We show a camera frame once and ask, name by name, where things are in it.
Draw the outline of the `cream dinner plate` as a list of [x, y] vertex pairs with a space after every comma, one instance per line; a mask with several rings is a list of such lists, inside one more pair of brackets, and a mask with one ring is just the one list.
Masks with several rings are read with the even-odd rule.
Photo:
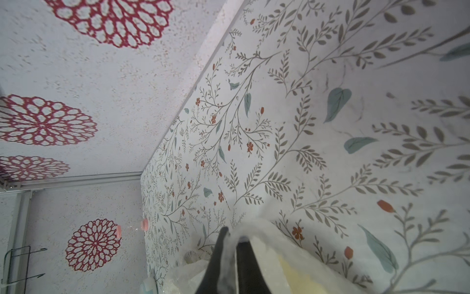
[[328, 294], [326, 289], [313, 281], [308, 274], [294, 269], [281, 255], [278, 255], [280, 266], [293, 294]]

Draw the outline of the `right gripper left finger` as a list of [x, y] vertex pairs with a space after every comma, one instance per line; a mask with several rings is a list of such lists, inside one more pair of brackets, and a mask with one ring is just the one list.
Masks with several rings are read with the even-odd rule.
[[223, 241], [226, 234], [229, 232], [228, 227], [222, 227], [218, 239], [216, 241], [212, 257], [209, 261], [206, 272], [200, 282], [196, 294], [218, 294], [217, 283], [220, 274], [220, 259], [223, 251]]

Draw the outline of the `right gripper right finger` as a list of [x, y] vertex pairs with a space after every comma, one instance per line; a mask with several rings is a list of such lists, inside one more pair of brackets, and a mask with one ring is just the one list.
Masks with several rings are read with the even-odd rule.
[[271, 294], [249, 241], [237, 245], [236, 266], [239, 294]]

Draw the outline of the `bubble-wrapped plate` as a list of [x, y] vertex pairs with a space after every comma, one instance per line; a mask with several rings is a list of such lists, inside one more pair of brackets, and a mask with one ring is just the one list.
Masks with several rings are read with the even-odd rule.
[[187, 251], [184, 256], [183, 260], [186, 264], [192, 264], [195, 262], [198, 262], [200, 260], [209, 260], [211, 258], [210, 255], [208, 255], [207, 252], [205, 251], [199, 251], [199, 250], [190, 250]]

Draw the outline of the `clear bubble wrap sheet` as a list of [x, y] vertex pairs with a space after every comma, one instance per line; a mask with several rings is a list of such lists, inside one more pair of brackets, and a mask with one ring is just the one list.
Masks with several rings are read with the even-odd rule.
[[[220, 259], [218, 294], [238, 294], [236, 248], [249, 241], [263, 278], [272, 294], [292, 294], [278, 260], [281, 255], [294, 269], [308, 274], [328, 294], [361, 294], [363, 290], [304, 249], [294, 245], [266, 220], [243, 222], [226, 234]], [[200, 260], [171, 270], [160, 286], [162, 294], [195, 294], [206, 272], [209, 260]]]

